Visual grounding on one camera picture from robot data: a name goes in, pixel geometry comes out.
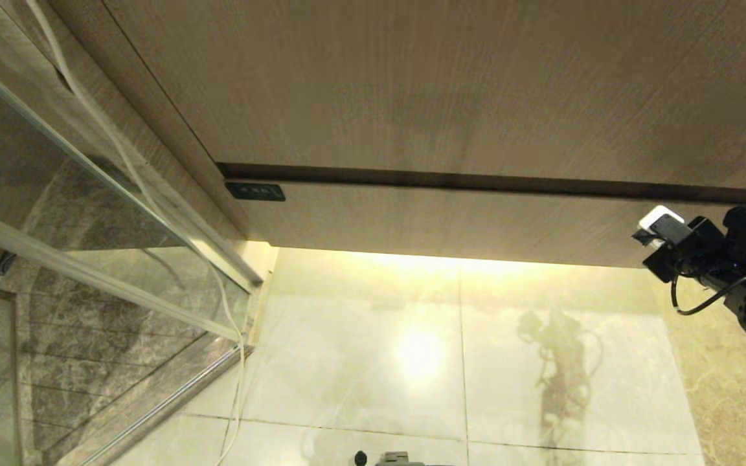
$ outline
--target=white cable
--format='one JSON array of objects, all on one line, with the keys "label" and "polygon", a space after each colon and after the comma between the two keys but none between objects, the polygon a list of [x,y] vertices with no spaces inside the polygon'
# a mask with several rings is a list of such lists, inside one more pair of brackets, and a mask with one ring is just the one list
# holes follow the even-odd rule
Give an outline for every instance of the white cable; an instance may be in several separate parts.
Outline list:
[{"label": "white cable", "polygon": [[[83,91],[83,89],[80,87],[80,83],[74,79],[74,74],[71,73],[71,69],[68,68],[68,62],[65,60],[65,55],[62,53],[62,46],[60,45],[59,39],[57,39],[56,35],[54,35],[53,29],[51,28],[51,23],[50,21],[48,21],[48,18],[45,17],[45,13],[42,12],[42,9],[39,7],[38,2],[36,2],[36,0],[28,0],[27,3],[30,7],[30,11],[32,11],[34,17],[36,17],[36,21],[38,21],[39,26],[41,27],[42,32],[45,35],[45,38],[48,39],[48,42],[51,45],[51,51],[53,52],[54,59],[56,59],[56,63],[57,65],[59,65],[62,76],[64,76],[66,82],[68,82],[68,86],[71,86],[71,91],[74,93],[74,96],[77,97],[83,107],[85,107],[85,110],[88,111],[89,114],[91,114],[91,117],[96,120],[97,124],[100,125],[103,131],[106,132],[106,135],[109,137],[109,139],[111,139],[111,142],[115,146],[119,156],[122,157],[122,162],[131,173],[134,182],[137,184],[137,187],[140,188],[143,197],[145,197],[147,203],[149,204],[149,207],[154,211],[155,215],[162,218],[163,221],[166,222],[166,224],[169,224],[169,227],[171,227],[172,230],[179,231],[179,229],[175,227],[174,222],[168,216],[164,215],[163,211],[160,209],[160,206],[155,203],[151,192],[148,191],[148,187],[142,182],[142,177],[140,177],[139,172],[136,168],[134,168],[134,165],[131,162],[131,157],[129,157],[128,153],[126,153],[125,145],[122,144],[122,141],[117,135],[117,131],[113,129],[107,118],[101,114],[100,110],[97,108],[97,104],[89,100],[85,91]],[[195,254],[197,254],[198,257],[207,264],[212,277],[215,278],[218,290],[220,292],[220,303],[223,305],[226,318],[234,328],[234,331],[237,333],[239,339],[238,348],[240,349],[240,373],[238,377],[238,386],[236,387],[236,398],[234,399],[232,410],[230,411],[229,415],[230,425],[232,421],[234,421],[236,423],[236,427],[234,428],[234,434],[230,443],[226,446],[226,449],[218,458],[217,463],[215,463],[216,466],[220,466],[220,464],[223,463],[223,460],[226,458],[226,455],[228,455],[231,451],[232,446],[234,445],[234,440],[237,439],[238,433],[240,431],[240,418],[243,410],[243,393],[245,392],[245,390],[243,389],[243,374],[246,372],[246,354],[243,350],[243,345],[245,345],[245,342],[243,341],[243,333],[240,333],[240,327],[234,321],[234,316],[232,315],[229,301],[226,299],[226,289],[224,287],[223,280],[220,279],[218,272],[215,270],[215,266],[213,266],[211,261],[207,259],[207,257],[205,257],[204,254],[201,253],[201,251],[199,251],[198,247],[196,247],[191,241],[189,241],[187,235],[184,234],[183,237],[185,238],[186,245],[188,245],[189,248],[192,249],[192,251],[194,251]]]}]

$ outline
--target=white floor tile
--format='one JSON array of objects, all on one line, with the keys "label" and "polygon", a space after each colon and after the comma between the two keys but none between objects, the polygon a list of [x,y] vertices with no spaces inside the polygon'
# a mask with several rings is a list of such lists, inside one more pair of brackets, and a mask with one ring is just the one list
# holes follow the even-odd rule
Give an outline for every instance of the white floor tile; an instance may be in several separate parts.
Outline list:
[{"label": "white floor tile", "polygon": [[184,405],[181,412],[228,418],[238,388],[239,374],[240,363],[205,387],[202,392]]},{"label": "white floor tile", "polygon": [[455,260],[282,250],[262,319],[247,418],[465,438]]},{"label": "white floor tile", "polygon": [[391,436],[329,428],[244,422],[226,466],[345,466],[356,451],[373,466],[385,451],[406,451],[411,461],[466,466],[464,442]]},{"label": "white floor tile", "polygon": [[612,453],[474,442],[468,449],[474,466],[704,466],[699,454]]},{"label": "white floor tile", "polygon": [[175,415],[113,466],[213,466],[220,457],[226,421]]},{"label": "white floor tile", "polygon": [[471,441],[699,454],[648,272],[462,266]]}]

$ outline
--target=wood grain panel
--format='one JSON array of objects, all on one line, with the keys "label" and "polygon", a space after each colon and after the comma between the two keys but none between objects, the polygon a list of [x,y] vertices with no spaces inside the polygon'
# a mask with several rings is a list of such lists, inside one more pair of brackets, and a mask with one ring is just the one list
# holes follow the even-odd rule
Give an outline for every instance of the wood grain panel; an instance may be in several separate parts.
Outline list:
[{"label": "wood grain panel", "polygon": [[746,188],[746,0],[106,0],[220,162]]},{"label": "wood grain panel", "polygon": [[163,144],[198,180],[236,228],[249,235],[249,221],[224,189],[215,162],[122,34],[106,6],[101,2],[59,0],[51,0],[50,4]]},{"label": "wood grain panel", "polygon": [[[656,205],[559,195],[280,183],[287,201],[242,201],[276,247],[640,267],[631,239]],[[717,225],[729,206],[666,203]]]}]

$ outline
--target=black cable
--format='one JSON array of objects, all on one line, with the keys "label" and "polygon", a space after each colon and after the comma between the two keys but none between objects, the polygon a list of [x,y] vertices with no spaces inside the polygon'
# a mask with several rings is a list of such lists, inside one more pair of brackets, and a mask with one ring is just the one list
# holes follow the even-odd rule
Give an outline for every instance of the black cable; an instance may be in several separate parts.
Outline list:
[{"label": "black cable", "polygon": [[733,291],[733,289],[735,289],[737,286],[741,286],[744,283],[746,283],[746,275],[742,278],[738,278],[738,280],[734,281],[728,286],[723,287],[722,289],[717,291],[716,294],[712,295],[710,298],[707,298],[707,300],[705,300],[704,303],[701,303],[698,306],[693,307],[693,309],[690,309],[689,311],[682,311],[681,308],[678,307],[678,296],[675,292],[675,289],[678,286],[678,276],[675,275],[675,277],[672,278],[672,286],[670,287],[670,293],[672,295],[672,307],[675,308],[675,312],[678,312],[679,315],[690,316],[690,315],[693,315],[694,313],[698,313],[706,309],[708,305],[713,304],[714,302],[718,301],[719,298],[721,298],[723,295],[728,294],[729,292]]},{"label": "black cable", "polygon": [[633,238],[637,239],[637,241],[640,241],[640,244],[642,245],[648,245],[652,241],[655,241],[656,239],[662,239],[659,235],[652,233],[651,231],[646,230],[639,230],[636,233],[634,233]]}]

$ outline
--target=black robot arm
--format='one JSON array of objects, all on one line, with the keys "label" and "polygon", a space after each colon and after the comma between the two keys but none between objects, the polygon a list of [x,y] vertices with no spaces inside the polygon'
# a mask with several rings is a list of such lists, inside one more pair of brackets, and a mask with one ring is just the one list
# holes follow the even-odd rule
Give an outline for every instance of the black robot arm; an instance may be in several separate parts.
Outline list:
[{"label": "black robot arm", "polygon": [[[671,284],[672,305],[680,315],[693,315],[724,298],[746,331],[746,206],[730,209],[723,225],[726,236],[707,218],[684,223],[672,210],[658,206],[640,220],[633,238],[657,249],[643,265]],[[680,277],[695,278],[716,294],[693,309],[681,309],[676,294]]]}]

